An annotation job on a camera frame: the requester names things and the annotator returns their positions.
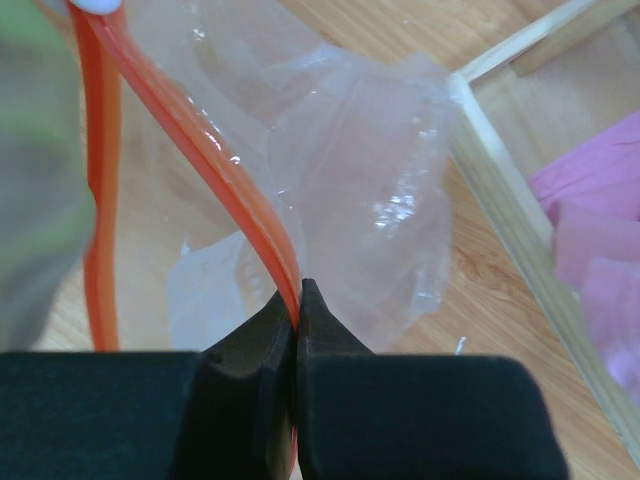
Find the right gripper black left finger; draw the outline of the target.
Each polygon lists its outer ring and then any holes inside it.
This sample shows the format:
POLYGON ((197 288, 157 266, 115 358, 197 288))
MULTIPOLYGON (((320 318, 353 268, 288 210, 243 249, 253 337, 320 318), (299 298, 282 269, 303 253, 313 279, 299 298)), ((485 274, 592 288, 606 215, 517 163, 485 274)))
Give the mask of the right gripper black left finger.
POLYGON ((205 350, 187 410, 190 479, 286 479, 295 338, 279 294, 205 350))

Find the clear zip bag orange zipper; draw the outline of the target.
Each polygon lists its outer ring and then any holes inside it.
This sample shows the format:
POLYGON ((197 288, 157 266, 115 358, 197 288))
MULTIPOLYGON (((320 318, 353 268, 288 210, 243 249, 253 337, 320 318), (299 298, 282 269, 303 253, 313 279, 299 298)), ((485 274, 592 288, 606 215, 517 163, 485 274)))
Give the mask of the clear zip bag orange zipper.
POLYGON ((86 90, 99 350, 202 350, 305 278, 368 347, 439 307, 453 98, 424 55, 386 65, 276 1, 71 12, 86 90))

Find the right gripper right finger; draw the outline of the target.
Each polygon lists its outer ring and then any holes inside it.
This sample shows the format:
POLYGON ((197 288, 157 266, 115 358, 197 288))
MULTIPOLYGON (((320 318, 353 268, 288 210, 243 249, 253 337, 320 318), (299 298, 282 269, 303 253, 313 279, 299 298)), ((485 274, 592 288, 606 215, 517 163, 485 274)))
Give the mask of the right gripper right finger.
POLYGON ((529 371, 502 356, 371 352, 303 283, 299 462, 307 479, 566 479, 529 371))

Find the green cabbage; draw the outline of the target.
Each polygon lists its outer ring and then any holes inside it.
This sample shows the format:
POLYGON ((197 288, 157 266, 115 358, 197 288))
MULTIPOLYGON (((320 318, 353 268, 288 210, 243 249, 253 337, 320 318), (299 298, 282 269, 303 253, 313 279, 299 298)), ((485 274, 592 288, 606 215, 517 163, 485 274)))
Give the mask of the green cabbage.
POLYGON ((43 333, 57 291, 93 234, 80 74, 32 1, 1 4, 1 348, 43 333))

